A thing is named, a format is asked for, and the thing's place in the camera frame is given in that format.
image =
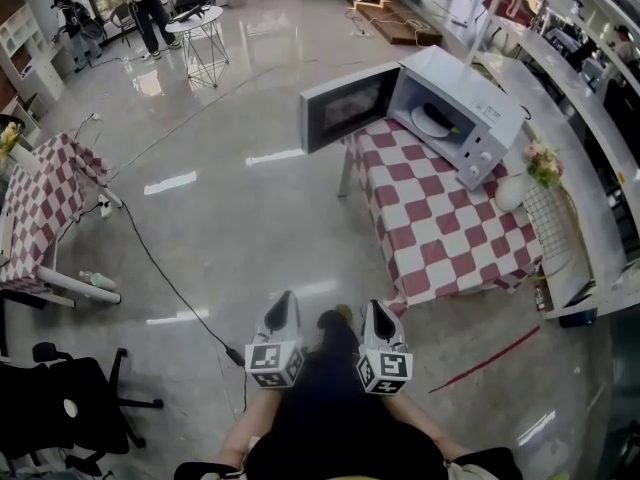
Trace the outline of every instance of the door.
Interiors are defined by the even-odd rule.
[[[313,153],[385,117],[400,69],[390,62],[300,93],[302,149]]]

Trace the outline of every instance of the vase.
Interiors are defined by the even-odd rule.
[[[36,174],[38,174],[42,170],[42,164],[40,163],[40,160],[38,160],[33,155],[33,153],[27,151],[20,144],[16,144],[13,147],[13,149],[9,153],[9,156],[16,162],[18,162],[18,164],[20,164],[20,167],[22,167],[25,172],[32,178],[35,178]]]
[[[526,172],[504,178],[496,191],[496,206],[505,213],[512,212],[522,204],[534,183]]]

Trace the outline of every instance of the red and white checkered tablecloth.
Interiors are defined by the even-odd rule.
[[[11,259],[0,268],[0,289],[43,293],[49,289],[35,277],[46,250],[60,228],[82,209],[77,173],[107,186],[100,157],[65,134],[33,151],[43,169],[31,178],[19,165],[11,174],[3,212],[15,215]]]
[[[515,290],[542,259],[524,207],[495,204],[502,164],[470,192],[438,153],[392,119],[345,138],[394,284],[395,312],[472,288]]]

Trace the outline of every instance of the microwave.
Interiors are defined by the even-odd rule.
[[[390,117],[445,158],[470,190],[513,146],[526,112],[437,46],[304,91],[300,104],[307,154]]]

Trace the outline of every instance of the red tape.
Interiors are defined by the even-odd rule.
[[[500,359],[502,356],[508,354],[509,352],[511,352],[514,348],[516,348],[519,345],[522,345],[525,341],[527,341],[529,338],[531,338],[531,336],[533,336],[535,333],[537,333],[540,330],[540,326],[537,326],[535,329],[532,329],[531,331],[529,331],[527,334],[525,334],[522,338],[520,338],[519,340],[513,342],[511,345],[509,345],[507,348],[501,350],[500,352],[498,352],[496,355],[490,357],[489,359],[487,359],[486,361],[483,361],[482,363],[474,366],[473,368],[471,368],[470,370],[467,370],[464,373],[461,373],[460,375],[455,376],[453,379],[451,379],[449,382],[447,382],[446,384],[443,384],[442,386],[440,386],[439,388],[435,388],[432,389],[431,391],[429,391],[429,393],[435,393],[436,391],[441,390],[442,388],[446,388],[447,386],[451,386],[451,384],[455,384],[456,382],[458,382],[459,380],[464,379],[465,377],[468,377],[469,375],[471,375],[473,372],[476,372],[482,368],[484,368],[485,366],[489,366],[491,363],[493,363],[494,361],[497,361],[498,359]]]

